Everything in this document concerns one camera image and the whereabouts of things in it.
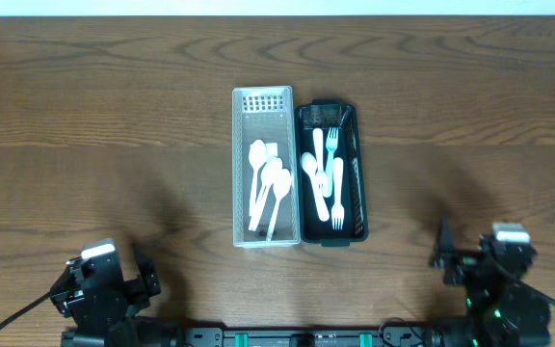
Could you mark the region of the white plastic fork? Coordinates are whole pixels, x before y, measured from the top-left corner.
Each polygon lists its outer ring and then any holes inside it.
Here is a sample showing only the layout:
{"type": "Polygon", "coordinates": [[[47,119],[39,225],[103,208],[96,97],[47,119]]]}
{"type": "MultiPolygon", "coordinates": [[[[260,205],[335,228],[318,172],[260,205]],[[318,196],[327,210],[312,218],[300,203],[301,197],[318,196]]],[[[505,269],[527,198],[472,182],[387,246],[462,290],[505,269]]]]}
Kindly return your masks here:
{"type": "Polygon", "coordinates": [[[331,207],[331,224],[334,230],[341,230],[344,223],[344,206],[342,205],[344,163],[343,159],[336,157],[333,160],[333,197],[334,203],[331,207]]]}
{"type": "Polygon", "coordinates": [[[321,190],[321,193],[325,194],[325,192],[327,191],[329,179],[324,168],[325,143],[324,143],[323,130],[321,128],[314,128],[312,131],[312,137],[313,137],[315,157],[317,162],[316,178],[317,178],[317,182],[321,190]]]}

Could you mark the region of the mint green plastic fork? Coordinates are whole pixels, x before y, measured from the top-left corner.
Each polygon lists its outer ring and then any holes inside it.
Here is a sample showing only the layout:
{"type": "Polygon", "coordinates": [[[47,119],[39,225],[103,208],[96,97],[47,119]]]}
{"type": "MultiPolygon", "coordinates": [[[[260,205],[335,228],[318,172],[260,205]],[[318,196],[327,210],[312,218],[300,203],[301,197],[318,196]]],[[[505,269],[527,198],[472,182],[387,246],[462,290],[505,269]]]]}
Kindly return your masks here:
{"type": "Polygon", "coordinates": [[[338,147],[338,129],[336,127],[332,127],[329,129],[327,140],[326,140],[326,150],[328,152],[327,163],[326,163],[326,175],[327,175],[327,185],[324,188],[323,196],[325,198],[329,198],[332,194],[333,190],[333,183],[332,183],[332,174],[333,174],[333,159],[334,153],[338,147]]]}

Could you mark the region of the white plastic spoon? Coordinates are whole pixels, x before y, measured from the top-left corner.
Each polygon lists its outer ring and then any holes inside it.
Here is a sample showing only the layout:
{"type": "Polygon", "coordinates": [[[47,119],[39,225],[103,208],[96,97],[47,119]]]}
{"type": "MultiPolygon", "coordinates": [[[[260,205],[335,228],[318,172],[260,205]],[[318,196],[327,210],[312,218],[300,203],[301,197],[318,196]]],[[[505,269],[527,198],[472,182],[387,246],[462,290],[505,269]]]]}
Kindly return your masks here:
{"type": "Polygon", "coordinates": [[[318,218],[321,222],[327,222],[330,218],[330,212],[328,211],[326,202],[322,196],[319,180],[317,178],[317,161],[310,152],[304,152],[302,154],[301,163],[303,171],[310,179],[312,195],[318,218]]]}
{"type": "Polygon", "coordinates": [[[277,179],[274,183],[275,204],[274,204],[271,220],[269,223],[269,228],[267,231],[267,238],[266,238],[267,241],[271,241],[273,238],[276,223],[277,223],[280,202],[289,193],[290,189],[291,189],[291,173],[288,169],[282,169],[277,174],[277,179]]]}
{"type": "Polygon", "coordinates": [[[272,186],[275,176],[279,170],[282,169],[282,160],[279,157],[271,157],[267,164],[264,166],[261,173],[261,190],[255,202],[251,214],[251,222],[249,225],[250,231],[256,231],[259,220],[262,216],[266,199],[269,194],[270,187],[272,186]]]}
{"type": "Polygon", "coordinates": [[[256,202],[258,171],[266,163],[266,158],[267,158],[267,152],[266,152],[265,143],[260,139],[255,140],[250,145],[250,152],[249,152],[249,162],[252,167],[250,209],[249,209],[250,216],[252,215],[252,212],[255,207],[255,202],[256,202]]]}

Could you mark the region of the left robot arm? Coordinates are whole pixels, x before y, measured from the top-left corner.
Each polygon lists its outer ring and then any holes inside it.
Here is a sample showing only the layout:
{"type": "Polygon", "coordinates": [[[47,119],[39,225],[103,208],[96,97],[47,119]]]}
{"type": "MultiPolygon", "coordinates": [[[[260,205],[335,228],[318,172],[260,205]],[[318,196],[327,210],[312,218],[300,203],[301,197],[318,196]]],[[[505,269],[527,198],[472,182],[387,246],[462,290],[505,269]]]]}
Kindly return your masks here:
{"type": "Polygon", "coordinates": [[[139,275],[132,280],[123,277],[111,238],[86,246],[66,263],[49,292],[53,306],[76,324],[62,333],[62,347],[184,344],[177,324],[139,314],[161,293],[161,286],[154,261],[138,247],[133,253],[139,275]]]}

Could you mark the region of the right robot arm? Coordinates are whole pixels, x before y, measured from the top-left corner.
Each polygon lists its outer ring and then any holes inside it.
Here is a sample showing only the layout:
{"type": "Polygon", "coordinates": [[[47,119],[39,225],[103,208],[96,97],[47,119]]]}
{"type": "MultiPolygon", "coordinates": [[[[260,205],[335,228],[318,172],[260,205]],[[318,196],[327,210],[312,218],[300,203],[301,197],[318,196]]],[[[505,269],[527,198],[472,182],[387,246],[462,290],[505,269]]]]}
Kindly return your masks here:
{"type": "Polygon", "coordinates": [[[451,346],[547,346],[550,304],[520,281],[536,250],[518,223],[496,222],[480,237],[476,251],[454,245],[450,219],[440,220],[430,265],[444,270],[443,282],[466,291],[464,316],[439,318],[423,343],[451,346]]]}

